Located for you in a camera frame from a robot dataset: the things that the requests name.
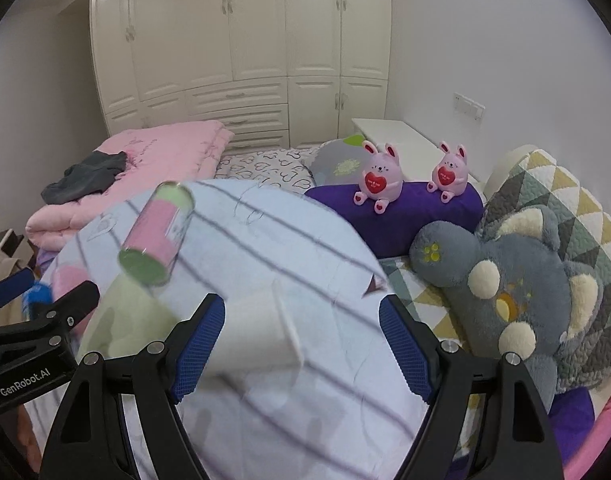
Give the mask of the clear pink green jar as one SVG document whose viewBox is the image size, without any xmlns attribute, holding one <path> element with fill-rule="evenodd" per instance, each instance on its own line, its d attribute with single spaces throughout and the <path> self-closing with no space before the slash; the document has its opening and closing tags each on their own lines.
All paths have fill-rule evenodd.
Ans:
<svg viewBox="0 0 611 480">
<path fill-rule="evenodd" d="M 119 251 L 120 266 L 148 287 L 164 285 L 183 244 L 194 196 L 179 182 L 160 183 L 148 198 Z"/>
</svg>

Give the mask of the small pink cup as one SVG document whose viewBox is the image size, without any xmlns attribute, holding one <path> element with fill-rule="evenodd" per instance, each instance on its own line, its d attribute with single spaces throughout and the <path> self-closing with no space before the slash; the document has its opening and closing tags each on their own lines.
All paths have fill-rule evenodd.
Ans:
<svg viewBox="0 0 611 480">
<path fill-rule="evenodd" d="M 71 292 L 78 285 L 89 281 L 90 276 L 88 272 L 82 267 L 76 264 L 60 264 L 55 268 L 54 274 L 52 274 L 52 281 L 50 284 L 52 299 L 54 301 L 59 300 L 68 292 Z M 78 322 L 74 326 L 74 334 L 81 338 L 86 330 L 89 321 L 92 319 L 96 308 L 92 308 L 81 322 Z"/>
</svg>

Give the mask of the light green felt cup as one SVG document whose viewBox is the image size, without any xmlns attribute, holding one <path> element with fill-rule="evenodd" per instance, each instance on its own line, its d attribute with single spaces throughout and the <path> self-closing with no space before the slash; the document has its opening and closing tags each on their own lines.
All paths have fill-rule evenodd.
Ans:
<svg viewBox="0 0 611 480">
<path fill-rule="evenodd" d="M 150 344 L 164 341 L 180 318 L 149 290 L 119 274 L 101 295 L 78 346 L 76 360 L 89 352 L 105 359 L 133 356 Z"/>
</svg>

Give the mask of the white paper cup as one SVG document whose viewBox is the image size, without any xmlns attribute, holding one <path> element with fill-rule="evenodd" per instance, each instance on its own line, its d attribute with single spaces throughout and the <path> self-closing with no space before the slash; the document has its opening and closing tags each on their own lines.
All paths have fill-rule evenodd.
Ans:
<svg viewBox="0 0 611 480">
<path fill-rule="evenodd" d="M 296 326 L 279 280 L 232 298 L 225 323 L 206 362 L 208 376 L 299 370 L 303 364 Z"/>
</svg>

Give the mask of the beige jacket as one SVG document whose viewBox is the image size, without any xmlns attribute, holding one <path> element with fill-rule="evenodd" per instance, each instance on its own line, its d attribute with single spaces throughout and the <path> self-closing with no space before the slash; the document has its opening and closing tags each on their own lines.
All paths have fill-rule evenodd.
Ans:
<svg viewBox="0 0 611 480">
<path fill-rule="evenodd" d="M 8 257 L 0 249 L 0 281 L 23 269 L 28 269 L 28 267 L 21 266 L 18 258 Z M 23 295 L 0 308 L 0 326 L 18 324 L 25 320 L 22 313 L 22 297 Z"/>
</svg>

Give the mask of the blue black CoolTowel can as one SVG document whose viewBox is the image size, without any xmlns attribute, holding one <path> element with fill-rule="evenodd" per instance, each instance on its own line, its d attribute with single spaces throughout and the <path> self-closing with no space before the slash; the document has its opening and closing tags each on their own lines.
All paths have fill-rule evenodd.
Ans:
<svg viewBox="0 0 611 480">
<path fill-rule="evenodd" d="M 22 313 L 26 320 L 32 321 L 44 307 L 52 304 L 52 291 L 49 285 L 35 282 L 22 297 Z"/>
</svg>

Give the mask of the purple folded blanket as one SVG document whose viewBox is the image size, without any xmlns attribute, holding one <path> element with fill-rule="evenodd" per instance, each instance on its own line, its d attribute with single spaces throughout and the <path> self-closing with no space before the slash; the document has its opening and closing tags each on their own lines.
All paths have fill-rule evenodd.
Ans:
<svg viewBox="0 0 611 480">
<path fill-rule="evenodd" d="M 58 252 L 52 252 L 51 250 L 40 248 L 36 252 L 36 272 L 40 275 L 45 274 L 49 269 L 51 263 L 55 260 L 55 258 L 57 258 L 58 255 Z"/>
</svg>

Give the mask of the grey plush paw toy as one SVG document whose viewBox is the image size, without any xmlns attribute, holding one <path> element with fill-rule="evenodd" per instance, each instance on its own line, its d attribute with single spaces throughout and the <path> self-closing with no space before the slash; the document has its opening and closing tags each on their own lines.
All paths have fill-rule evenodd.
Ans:
<svg viewBox="0 0 611 480">
<path fill-rule="evenodd" d="M 489 237 L 435 221 L 419 230 L 413 271 L 441 292 L 475 356 L 518 354 L 547 408 L 563 391 L 563 361 L 596 318 L 604 286 L 587 264 L 563 260 L 556 215 L 508 214 Z"/>
</svg>

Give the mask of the dark grey garment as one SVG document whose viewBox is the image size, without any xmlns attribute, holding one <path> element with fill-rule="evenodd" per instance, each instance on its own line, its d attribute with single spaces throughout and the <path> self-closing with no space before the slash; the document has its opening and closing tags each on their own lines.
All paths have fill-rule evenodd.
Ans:
<svg viewBox="0 0 611 480">
<path fill-rule="evenodd" d="M 46 205 L 76 202 L 85 196 L 107 191 L 126 169 L 127 154 L 94 151 L 69 167 L 60 180 L 48 184 L 40 193 Z"/>
</svg>

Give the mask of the purple pillow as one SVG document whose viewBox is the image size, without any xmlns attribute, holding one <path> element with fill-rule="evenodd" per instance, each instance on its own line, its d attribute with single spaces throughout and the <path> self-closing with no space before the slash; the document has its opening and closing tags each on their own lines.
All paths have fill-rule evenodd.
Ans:
<svg viewBox="0 0 611 480">
<path fill-rule="evenodd" d="M 443 204 L 439 193 L 429 193 L 425 182 L 405 182 L 400 197 L 384 214 L 374 210 L 375 202 L 361 206 L 353 202 L 357 185 L 325 185 L 305 195 L 336 211 L 347 220 L 378 259 L 405 256 L 418 231 L 433 221 L 446 221 L 475 232 L 484 206 L 478 191 L 467 184 L 466 191 Z"/>
</svg>

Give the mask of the pink folded quilt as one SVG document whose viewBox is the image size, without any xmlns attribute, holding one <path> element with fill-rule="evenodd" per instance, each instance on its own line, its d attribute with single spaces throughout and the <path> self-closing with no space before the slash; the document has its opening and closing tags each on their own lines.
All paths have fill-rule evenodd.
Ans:
<svg viewBox="0 0 611 480">
<path fill-rule="evenodd" d="M 218 120 L 128 129 L 110 136 L 97 150 L 127 154 L 125 171 L 104 193 L 43 206 L 26 222 L 25 236 L 38 248 L 58 252 L 76 232 L 117 203 L 164 181 L 213 178 L 233 137 Z"/>
</svg>

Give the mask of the triangle pattern quilted blanket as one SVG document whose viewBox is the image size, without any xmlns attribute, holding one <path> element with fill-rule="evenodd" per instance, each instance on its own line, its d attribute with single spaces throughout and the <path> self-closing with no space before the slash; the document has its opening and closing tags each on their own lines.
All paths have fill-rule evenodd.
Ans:
<svg viewBox="0 0 611 480">
<path fill-rule="evenodd" d="M 603 299 L 579 348 L 563 361 L 563 391 L 548 409 L 564 456 L 575 454 L 611 397 L 611 217 L 566 168 L 545 151 L 526 154 L 511 168 L 489 198 L 475 232 L 489 237 L 502 220 L 526 207 L 545 206 L 557 218 L 559 255 L 585 263 L 601 279 Z M 418 320 L 442 339 L 470 350 L 441 289 L 411 267 L 409 252 L 383 261 L 394 292 Z"/>
</svg>

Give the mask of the right pink bunny toy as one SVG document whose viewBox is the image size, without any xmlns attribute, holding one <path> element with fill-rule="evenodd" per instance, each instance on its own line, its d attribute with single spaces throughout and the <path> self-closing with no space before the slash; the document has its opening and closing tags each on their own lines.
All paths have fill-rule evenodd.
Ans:
<svg viewBox="0 0 611 480">
<path fill-rule="evenodd" d="M 447 204 L 454 197 L 462 195 L 467 188 L 467 152 L 463 144 L 458 144 L 455 151 L 447 142 L 441 142 L 439 148 L 443 152 L 443 158 L 433 168 L 426 188 L 429 193 L 439 192 L 441 202 Z"/>
</svg>

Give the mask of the pink bunny toy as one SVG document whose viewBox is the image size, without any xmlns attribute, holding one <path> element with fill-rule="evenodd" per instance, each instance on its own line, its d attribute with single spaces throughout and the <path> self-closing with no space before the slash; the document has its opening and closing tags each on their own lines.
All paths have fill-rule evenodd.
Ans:
<svg viewBox="0 0 611 480">
<path fill-rule="evenodd" d="M 462 195 L 467 188 L 467 152 L 463 144 L 458 144 L 455 151 L 447 142 L 441 142 L 439 148 L 443 152 L 443 158 L 433 168 L 426 188 L 429 193 L 439 192 L 441 202 L 447 204 L 454 197 Z"/>
<path fill-rule="evenodd" d="M 398 151 L 386 143 L 380 151 L 377 145 L 364 140 L 363 149 L 369 154 L 359 181 L 359 189 L 354 193 L 353 203 L 362 206 L 366 200 L 374 202 L 376 214 L 384 214 L 388 206 L 395 202 L 403 190 L 403 171 Z"/>
</svg>

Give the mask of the left pink bunny toy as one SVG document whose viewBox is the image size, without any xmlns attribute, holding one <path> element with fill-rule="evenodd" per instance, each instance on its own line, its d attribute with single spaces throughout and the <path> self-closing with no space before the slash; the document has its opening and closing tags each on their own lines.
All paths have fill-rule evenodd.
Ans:
<svg viewBox="0 0 611 480">
<path fill-rule="evenodd" d="M 384 214 L 388 206 L 395 202 L 403 190 L 403 171 L 398 151 L 386 143 L 380 151 L 377 145 L 364 140 L 363 149 L 369 154 L 359 181 L 359 189 L 354 193 L 353 203 L 362 206 L 366 200 L 374 202 L 376 214 Z"/>
</svg>

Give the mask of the white bedside board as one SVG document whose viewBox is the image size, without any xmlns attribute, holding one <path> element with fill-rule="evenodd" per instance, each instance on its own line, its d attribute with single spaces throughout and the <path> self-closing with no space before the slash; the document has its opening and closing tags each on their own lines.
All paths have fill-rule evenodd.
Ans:
<svg viewBox="0 0 611 480">
<path fill-rule="evenodd" d="M 433 168 L 444 155 L 433 142 L 405 122 L 354 118 L 352 124 L 356 132 L 362 133 L 380 151 L 387 144 L 394 146 L 406 181 L 429 181 Z"/>
</svg>

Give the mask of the grey flower pillow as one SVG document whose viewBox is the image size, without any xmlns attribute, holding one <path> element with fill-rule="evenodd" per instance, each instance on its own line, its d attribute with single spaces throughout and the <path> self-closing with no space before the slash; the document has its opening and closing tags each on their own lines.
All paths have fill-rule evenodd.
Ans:
<svg viewBox="0 0 611 480">
<path fill-rule="evenodd" d="M 363 148 L 365 136 L 353 134 L 344 139 L 326 142 L 307 155 L 302 164 L 316 186 L 357 184 L 371 153 Z"/>
</svg>

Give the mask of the heart pattern bed sheet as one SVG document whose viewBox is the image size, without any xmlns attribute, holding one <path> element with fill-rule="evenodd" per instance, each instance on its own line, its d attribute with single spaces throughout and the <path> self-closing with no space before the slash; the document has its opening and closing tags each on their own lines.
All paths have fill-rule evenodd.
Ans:
<svg viewBox="0 0 611 480">
<path fill-rule="evenodd" d="M 253 180 L 294 194 L 314 186 L 309 170 L 319 148 L 273 148 L 247 153 L 229 153 L 218 163 L 215 179 Z"/>
</svg>

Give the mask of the white wardrobe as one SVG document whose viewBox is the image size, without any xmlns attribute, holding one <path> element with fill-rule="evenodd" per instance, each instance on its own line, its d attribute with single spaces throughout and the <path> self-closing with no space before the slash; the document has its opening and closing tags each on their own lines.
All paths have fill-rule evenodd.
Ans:
<svg viewBox="0 0 611 480">
<path fill-rule="evenodd" d="M 90 0 L 108 130 L 218 120 L 299 148 L 383 118 L 392 0 Z"/>
</svg>

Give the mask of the white wall socket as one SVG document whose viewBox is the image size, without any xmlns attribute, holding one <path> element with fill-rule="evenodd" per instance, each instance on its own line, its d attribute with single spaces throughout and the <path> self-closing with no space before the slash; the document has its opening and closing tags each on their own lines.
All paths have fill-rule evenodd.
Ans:
<svg viewBox="0 0 611 480">
<path fill-rule="evenodd" d="M 453 107 L 455 112 L 461 113 L 473 119 L 475 122 L 481 122 L 485 113 L 485 107 L 482 104 L 460 93 L 454 93 Z"/>
</svg>

